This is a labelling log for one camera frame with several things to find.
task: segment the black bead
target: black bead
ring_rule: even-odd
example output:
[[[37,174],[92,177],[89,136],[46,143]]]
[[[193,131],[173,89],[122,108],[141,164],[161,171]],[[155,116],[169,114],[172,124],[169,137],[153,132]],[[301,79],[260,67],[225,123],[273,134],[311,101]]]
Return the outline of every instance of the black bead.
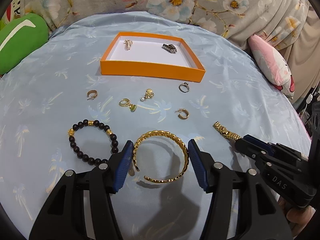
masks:
[[[79,148],[78,146],[74,146],[74,147],[73,147],[73,151],[74,151],[75,153],[77,153],[78,151],[80,151],[80,148]]]
[[[83,152],[82,151],[77,152],[77,157],[79,159],[82,159],[82,156],[83,156]]]
[[[88,159],[88,164],[89,164],[89,165],[94,165],[94,158],[90,157],[90,158]]]
[[[106,124],[103,129],[104,129],[104,131],[106,132],[107,130],[110,129],[110,126]]]
[[[117,139],[117,136],[114,133],[112,133],[110,134],[110,139],[114,141]]]
[[[113,147],[113,148],[111,149],[111,151],[112,151],[112,153],[117,153],[119,150],[118,150],[117,147]]]
[[[78,126],[77,124],[74,124],[74,125],[72,126],[72,128],[73,128],[73,130],[77,131],[77,130],[79,129],[79,126]]]
[[[101,123],[99,123],[99,128],[102,130],[103,128],[104,128],[104,123],[103,122],[101,122]]]
[[[112,142],[111,142],[111,145],[112,146],[114,146],[114,147],[116,147],[116,146],[118,146],[118,141],[117,140],[113,140]]]
[[[101,164],[101,159],[96,158],[96,159],[94,160],[94,165],[99,166],[100,164]]]
[[[83,127],[84,127],[83,122],[79,122],[79,123],[78,123],[78,126],[79,126],[79,128],[83,128]]]
[[[82,160],[86,163],[89,160],[89,156],[87,154],[82,155]]]

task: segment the floral blanket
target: floral blanket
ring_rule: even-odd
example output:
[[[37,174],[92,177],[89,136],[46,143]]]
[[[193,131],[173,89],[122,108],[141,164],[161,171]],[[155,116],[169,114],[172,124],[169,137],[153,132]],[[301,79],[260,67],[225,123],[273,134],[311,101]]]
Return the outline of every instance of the floral blanket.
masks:
[[[252,34],[278,50],[293,44],[305,23],[307,0],[21,0],[21,14],[34,12],[55,30],[99,13],[148,11],[198,25],[245,49]]]

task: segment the gold chain link strap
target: gold chain link strap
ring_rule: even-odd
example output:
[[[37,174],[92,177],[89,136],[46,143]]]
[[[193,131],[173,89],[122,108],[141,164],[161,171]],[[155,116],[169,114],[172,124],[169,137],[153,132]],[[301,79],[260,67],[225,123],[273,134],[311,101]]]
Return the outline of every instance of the gold chain link strap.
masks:
[[[170,132],[167,132],[167,131],[154,130],[154,131],[150,131],[150,132],[147,132],[145,134],[142,134],[138,138],[138,140],[134,144],[133,153],[132,153],[132,160],[133,160],[133,164],[134,164],[136,170],[140,171],[138,166],[137,166],[137,160],[136,160],[137,149],[138,149],[138,147],[139,147],[139,145],[140,145],[140,143],[142,141],[144,141],[146,138],[149,138],[151,136],[164,136],[164,137],[170,138],[176,144],[178,144],[179,147],[181,148],[183,154],[184,154],[184,166],[183,166],[182,172],[177,177],[175,177],[173,179],[159,180],[159,179],[151,179],[150,177],[146,177],[146,176],[144,176],[144,179],[146,179],[148,181],[151,181],[151,182],[154,182],[154,183],[169,183],[169,182],[172,182],[174,180],[179,179],[187,170],[187,167],[188,167],[188,164],[189,164],[189,154],[188,154],[188,150],[187,150],[186,145],[184,144],[184,142],[180,138],[175,136],[174,134],[172,134]]]
[[[219,132],[221,133],[221,135],[224,138],[228,138],[228,139],[232,139],[232,140],[239,140],[241,139],[241,137],[239,135],[237,135],[234,132],[230,132],[227,130],[227,128],[225,128],[224,126],[222,126],[219,122],[215,122],[215,124],[213,125],[213,127]]]

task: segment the metal screw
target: metal screw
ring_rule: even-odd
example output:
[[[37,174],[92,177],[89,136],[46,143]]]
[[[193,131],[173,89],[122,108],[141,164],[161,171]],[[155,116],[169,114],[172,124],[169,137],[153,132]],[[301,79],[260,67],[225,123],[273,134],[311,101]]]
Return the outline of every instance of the metal screw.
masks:
[[[108,168],[108,164],[106,164],[106,163],[101,163],[101,164],[99,165],[99,169],[100,169],[100,170],[105,170],[106,168]]]
[[[65,175],[66,175],[67,177],[70,177],[70,176],[73,175],[73,171],[72,171],[72,170],[67,170],[67,171],[65,172]]]
[[[257,171],[255,169],[250,169],[248,172],[252,176],[257,175]]]
[[[213,165],[216,169],[221,169],[223,167],[222,163],[214,163]]]

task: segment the green pillow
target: green pillow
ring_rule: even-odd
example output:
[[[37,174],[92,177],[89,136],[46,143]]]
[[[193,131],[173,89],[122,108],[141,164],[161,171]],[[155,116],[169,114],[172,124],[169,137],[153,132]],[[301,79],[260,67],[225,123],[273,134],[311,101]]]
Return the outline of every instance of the green pillow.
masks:
[[[0,75],[9,72],[48,41],[48,27],[39,15],[29,13],[0,31]]]

